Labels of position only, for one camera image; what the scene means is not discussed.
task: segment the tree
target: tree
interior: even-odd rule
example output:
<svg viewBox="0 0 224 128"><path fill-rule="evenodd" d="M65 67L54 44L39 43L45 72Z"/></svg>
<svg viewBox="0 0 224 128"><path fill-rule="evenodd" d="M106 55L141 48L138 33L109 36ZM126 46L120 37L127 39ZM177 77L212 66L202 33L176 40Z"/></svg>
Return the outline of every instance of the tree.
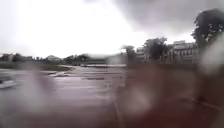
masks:
<svg viewBox="0 0 224 128"><path fill-rule="evenodd" d="M122 49L126 50L126 54L127 54L127 61L134 61L136 54L135 54L135 50L134 50L134 46L131 45L124 45L122 46Z"/></svg>
<svg viewBox="0 0 224 128"><path fill-rule="evenodd" d="M3 61L9 61L9 54L3 54L2 55L2 57L1 57L1 59L3 60Z"/></svg>
<svg viewBox="0 0 224 128"><path fill-rule="evenodd" d="M13 61L13 62L18 62L18 61L21 61L21 59L22 59L22 56L21 56L19 53L16 53L16 54L13 56L12 61Z"/></svg>
<svg viewBox="0 0 224 128"><path fill-rule="evenodd" d="M224 31L224 13L218 9L203 11L195 20L196 28L192 33L199 47L212 43Z"/></svg>
<svg viewBox="0 0 224 128"><path fill-rule="evenodd" d="M91 57L87 54L81 54L77 56L78 60L87 60L87 59L91 59Z"/></svg>
<svg viewBox="0 0 224 128"><path fill-rule="evenodd" d="M73 55L70 55L70 56L66 57L64 60L67 64L72 64L74 59L75 59L75 57Z"/></svg>
<svg viewBox="0 0 224 128"><path fill-rule="evenodd" d="M147 58L150 56L153 60L157 60L160 56L167 53L168 47L165 41L167 41L165 37L148 39L143 45L148 54Z"/></svg>

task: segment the sky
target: sky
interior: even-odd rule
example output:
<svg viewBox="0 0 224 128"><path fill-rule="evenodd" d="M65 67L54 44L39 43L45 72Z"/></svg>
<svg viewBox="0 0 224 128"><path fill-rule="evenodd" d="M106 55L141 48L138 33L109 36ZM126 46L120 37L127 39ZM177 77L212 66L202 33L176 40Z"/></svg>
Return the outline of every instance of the sky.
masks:
<svg viewBox="0 0 224 128"><path fill-rule="evenodd" d="M222 0L0 0L0 53L113 54L149 38L194 41L194 19Z"/></svg>

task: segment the white building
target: white building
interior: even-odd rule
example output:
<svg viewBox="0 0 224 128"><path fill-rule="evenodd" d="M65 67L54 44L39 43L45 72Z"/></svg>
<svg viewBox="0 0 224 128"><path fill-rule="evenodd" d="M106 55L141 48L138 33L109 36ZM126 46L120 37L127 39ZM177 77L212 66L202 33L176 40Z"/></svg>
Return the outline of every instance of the white building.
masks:
<svg viewBox="0 0 224 128"><path fill-rule="evenodd" d="M175 41L169 47L171 47L168 52L169 57L175 57L179 61L197 62L198 60L198 48L195 43Z"/></svg>
<svg viewBox="0 0 224 128"><path fill-rule="evenodd" d="M52 62L58 62L61 61L62 59L53 55L50 55L48 57L46 57L47 60L52 61Z"/></svg>

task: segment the gray cloud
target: gray cloud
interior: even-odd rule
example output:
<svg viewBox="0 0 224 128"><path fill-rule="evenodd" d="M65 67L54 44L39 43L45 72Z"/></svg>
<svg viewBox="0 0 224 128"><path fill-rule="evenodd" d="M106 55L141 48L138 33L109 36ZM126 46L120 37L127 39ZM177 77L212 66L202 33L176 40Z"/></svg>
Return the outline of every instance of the gray cloud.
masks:
<svg viewBox="0 0 224 128"><path fill-rule="evenodd" d="M222 0L112 1L134 29L156 36L178 35L192 31L194 19L200 11L223 8L224 5Z"/></svg>

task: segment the blurred foreground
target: blurred foreground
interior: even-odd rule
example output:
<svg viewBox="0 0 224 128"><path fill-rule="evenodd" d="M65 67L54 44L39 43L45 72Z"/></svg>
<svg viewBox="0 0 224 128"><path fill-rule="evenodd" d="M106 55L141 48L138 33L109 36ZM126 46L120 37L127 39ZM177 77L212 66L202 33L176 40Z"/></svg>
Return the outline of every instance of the blurred foreground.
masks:
<svg viewBox="0 0 224 128"><path fill-rule="evenodd" d="M156 64L13 74L20 85L0 90L3 128L223 127L221 74Z"/></svg>

